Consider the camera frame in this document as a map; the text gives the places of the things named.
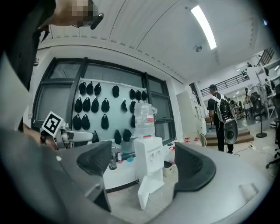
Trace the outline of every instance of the black t-shirt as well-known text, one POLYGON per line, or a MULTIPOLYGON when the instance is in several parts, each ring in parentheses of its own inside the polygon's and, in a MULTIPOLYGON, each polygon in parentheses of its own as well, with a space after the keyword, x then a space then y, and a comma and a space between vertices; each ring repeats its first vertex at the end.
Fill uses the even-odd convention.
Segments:
MULTIPOLYGON (((214 95, 215 97, 217 97, 219 100, 221 99, 221 95, 219 93, 214 95)), ((215 113, 215 111, 217 111, 217 104, 218 102, 210 99, 208 101, 208 110, 214 110, 214 125, 216 126, 216 130, 223 125, 222 122, 219 121, 218 115, 215 113)))
MULTIPOLYGON (((52 16, 56 2, 55 0, 35 0, 28 3, 19 1, 17 7, 24 10, 21 10, 21 20, 13 26, 13 31, 6 40, 5 52, 18 78, 29 90, 41 34, 38 27, 52 16)), ((23 131, 23 121, 20 123, 19 130, 23 131)))

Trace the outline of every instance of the pegboard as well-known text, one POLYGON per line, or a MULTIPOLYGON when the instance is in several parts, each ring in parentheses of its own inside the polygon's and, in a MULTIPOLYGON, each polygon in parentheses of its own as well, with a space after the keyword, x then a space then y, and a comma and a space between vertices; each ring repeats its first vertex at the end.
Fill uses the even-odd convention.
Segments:
MULTIPOLYGON (((112 140, 114 142, 114 135, 115 131, 118 129, 122 138, 123 138, 123 132, 127 128, 128 130, 131 131, 132 135, 134 136, 135 128, 132 128, 130 125, 132 113, 130 112, 130 90, 133 89, 135 92, 139 90, 141 93, 142 91, 147 92, 145 88, 139 88, 139 87, 134 87, 134 86, 129 86, 125 84, 120 84, 120 83, 113 83, 113 82, 108 82, 108 81, 102 81, 102 80, 94 80, 94 79, 80 79, 79 85, 83 82, 86 83, 86 86, 90 84, 92 81, 93 87, 95 87, 98 82, 100 83, 101 86, 101 93, 99 94, 98 97, 98 102, 99 102, 99 109, 97 113, 91 112, 84 112, 83 110, 79 113, 80 118, 87 114, 89 122, 90 122, 90 128, 89 130, 84 130, 81 128, 79 131, 81 132, 91 132, 93 133, 96 131, 99 140, 104 141, 104 140, 112 140), (119 97, 115 98, 112 94, 112 89, 113 87, 117 85, 119 87, 119 97), (107 113, 102 112, 101 110, 101 105, 104 99, 107 98, 110 104, 110 109, 107 113), (126 100, 126 107, 127 107, 127 112, 125 113, 121 109, 121 104, 123 100, 126 100), (102 116, 106 114, 109 120, 109 128, 108 130, 104 130, 101 128, 101 119, 102 116)), ((91 105, 93 100, 96 98, 95 94, 89 96, 87 93, 84 95, 80 95, 79 88, 77 88, 77 92, 75 95, 75 101, 74 105, 76 103, 76 100, 81 97, 82 103, 84 100, 89 97, 91 101, 91 105)), ((73 108, 73 117, 76 116, 76 112, 73 108)))

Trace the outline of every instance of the ceiling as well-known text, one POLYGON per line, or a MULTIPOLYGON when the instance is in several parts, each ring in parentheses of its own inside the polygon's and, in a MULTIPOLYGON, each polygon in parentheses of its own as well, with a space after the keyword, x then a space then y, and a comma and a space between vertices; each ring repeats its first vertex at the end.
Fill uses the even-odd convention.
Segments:
POLYGON ((41 44, 83 38, 110 42, 122 50, 164 66, 173 77, 191 83, 270 46, 268 32, 246 0, 94 0, 105 17, 95 30, 51 25, 41 44), (210 50, 190 12, 200 5, 212 28, 217 48, 210 50), (203 47, 197 53, 195 45, 203 47))

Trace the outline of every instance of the black pants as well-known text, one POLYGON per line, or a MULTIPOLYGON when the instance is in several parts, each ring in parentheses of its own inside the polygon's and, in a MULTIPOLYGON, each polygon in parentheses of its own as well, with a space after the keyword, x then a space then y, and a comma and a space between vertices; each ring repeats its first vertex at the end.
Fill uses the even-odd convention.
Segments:
MULTIPOLYGON (((224 151, 224 123, 220 122, 220 128, 219 125, 216 126, 216 133, 217 133, 217 139, 218 139, 218 148, 219 151, 224 151)), ((232 154, 233 151, 233 145, 227 144, 227 153, 232 154)))

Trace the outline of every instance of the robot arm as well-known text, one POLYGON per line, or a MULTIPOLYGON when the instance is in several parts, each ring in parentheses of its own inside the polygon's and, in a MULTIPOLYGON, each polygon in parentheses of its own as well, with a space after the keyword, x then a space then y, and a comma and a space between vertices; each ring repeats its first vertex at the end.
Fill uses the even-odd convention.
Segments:
POLYGON ((52 111, 45 119, 42 129, 52 136, 58 149, 70 148, 71 142, 86 142, 93 137, 92 133, 72 131, 69 124, 52 111))

